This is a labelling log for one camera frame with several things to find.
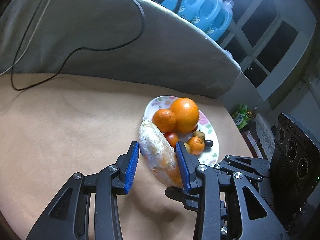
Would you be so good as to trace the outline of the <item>floral white ceramic plate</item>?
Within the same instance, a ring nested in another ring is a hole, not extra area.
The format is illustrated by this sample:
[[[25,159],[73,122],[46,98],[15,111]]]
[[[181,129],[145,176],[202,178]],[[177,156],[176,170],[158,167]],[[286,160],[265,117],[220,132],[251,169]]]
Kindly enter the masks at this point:
[[[158,96],[152,99],[145,108],[143,120],[152,120],[153,115],[159,109],[169,108],[176,99],[178,99],[178,97],[169,95]],[[205,134],[206,140],[210,140],[212,142],[212,146],[206,146],[204,151],[198,155],[197,158],[201,164],[213,167],[217,164],[219,158],[218,138],[215,129],[208,118],[200,110],[199,113],[200,116],[197,123],[197,130],[200,130]]]

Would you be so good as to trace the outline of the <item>mandarin orange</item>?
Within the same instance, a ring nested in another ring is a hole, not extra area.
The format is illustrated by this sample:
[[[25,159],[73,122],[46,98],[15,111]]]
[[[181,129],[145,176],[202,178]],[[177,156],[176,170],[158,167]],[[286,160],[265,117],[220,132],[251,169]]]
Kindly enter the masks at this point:
[[[172,132],[176,126],[176,115],[170,109],[159,109],[151,121],[162,133]]]

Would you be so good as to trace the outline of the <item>large orange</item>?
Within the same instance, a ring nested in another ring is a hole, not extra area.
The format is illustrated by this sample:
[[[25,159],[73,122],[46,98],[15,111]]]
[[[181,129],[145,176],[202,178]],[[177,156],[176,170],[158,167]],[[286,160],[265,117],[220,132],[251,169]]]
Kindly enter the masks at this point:
[[[176,117],[174,131],[186,134],[192,132],[199,120],[198,105],[189,98],[178,98],[169,107]]]

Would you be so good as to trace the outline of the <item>dark grape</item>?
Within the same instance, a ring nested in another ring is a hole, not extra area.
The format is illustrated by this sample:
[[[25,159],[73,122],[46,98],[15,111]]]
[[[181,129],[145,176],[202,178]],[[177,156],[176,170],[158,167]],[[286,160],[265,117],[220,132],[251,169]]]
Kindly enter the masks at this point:
[[[212,146],[213,146],[213,141],[211,141],[211,140],[205,140],[204,141],[204,148],[205,149],[209,149],[209,148],[211,148]]]

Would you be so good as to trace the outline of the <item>grey sofa cushion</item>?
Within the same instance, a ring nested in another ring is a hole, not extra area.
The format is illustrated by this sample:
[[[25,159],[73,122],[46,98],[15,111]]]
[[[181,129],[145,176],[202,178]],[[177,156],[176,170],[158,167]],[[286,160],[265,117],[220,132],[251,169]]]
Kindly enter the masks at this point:
[[[240,66],[200,29],[150,0],[11,0],[1,70],[103,77],[217,98]]]

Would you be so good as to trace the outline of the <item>blue detergent bottle middle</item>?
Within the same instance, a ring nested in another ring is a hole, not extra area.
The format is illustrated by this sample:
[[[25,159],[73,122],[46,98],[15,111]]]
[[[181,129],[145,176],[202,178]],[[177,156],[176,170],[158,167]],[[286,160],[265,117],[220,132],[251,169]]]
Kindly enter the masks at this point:
[[[198,12],[191,20],[191,23],[206,31],[222,8],[223,0],[205,0]]]

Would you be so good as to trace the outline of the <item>tan longan fruit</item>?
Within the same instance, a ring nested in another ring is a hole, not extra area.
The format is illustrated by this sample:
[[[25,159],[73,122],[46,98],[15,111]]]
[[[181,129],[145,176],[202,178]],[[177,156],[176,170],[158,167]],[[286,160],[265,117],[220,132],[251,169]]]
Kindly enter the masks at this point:
[[[206,139],[206,135],[202,131],[194,131],[193,136],[200,138],[202,141]]]

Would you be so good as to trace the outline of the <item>small mandarin on plate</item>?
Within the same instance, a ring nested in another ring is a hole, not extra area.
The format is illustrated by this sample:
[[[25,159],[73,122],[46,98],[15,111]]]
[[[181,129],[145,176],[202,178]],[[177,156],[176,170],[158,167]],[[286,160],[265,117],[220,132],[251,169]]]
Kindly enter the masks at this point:
[[[189,145],[189,148],[190,148],[190,154],[193,154],[193,155],[201,154],[205,147],[204,140],[197,136],[191,137],[187,141],[187,144]]]

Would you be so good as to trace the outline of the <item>plastic-wrapped orange bread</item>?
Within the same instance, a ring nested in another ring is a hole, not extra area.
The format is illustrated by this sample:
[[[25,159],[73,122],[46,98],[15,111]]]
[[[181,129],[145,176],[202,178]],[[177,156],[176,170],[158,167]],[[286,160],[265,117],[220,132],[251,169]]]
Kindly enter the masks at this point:
[[[141,155],[154,177],[166,187],[183,188],[174,148],[152,121],[142,121],[138,143]]]

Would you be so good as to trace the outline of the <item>blue detergent bottle right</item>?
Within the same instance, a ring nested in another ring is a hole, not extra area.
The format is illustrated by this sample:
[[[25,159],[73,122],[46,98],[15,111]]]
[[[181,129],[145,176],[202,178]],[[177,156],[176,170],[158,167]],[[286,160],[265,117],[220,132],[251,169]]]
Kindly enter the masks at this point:
[[[217,41],[229,27],[233,18],[234,2],[225,0],[222,8],[205,33],[214,41]]]

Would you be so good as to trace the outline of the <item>green snack package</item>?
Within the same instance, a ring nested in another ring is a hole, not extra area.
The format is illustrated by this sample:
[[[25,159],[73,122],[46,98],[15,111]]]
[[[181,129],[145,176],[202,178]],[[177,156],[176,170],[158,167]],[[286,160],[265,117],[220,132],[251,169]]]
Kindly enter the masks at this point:
[[[231,117],[238,130],[240,130],[254,118],[254,110],[248,109],[247,105],[239,105]]]

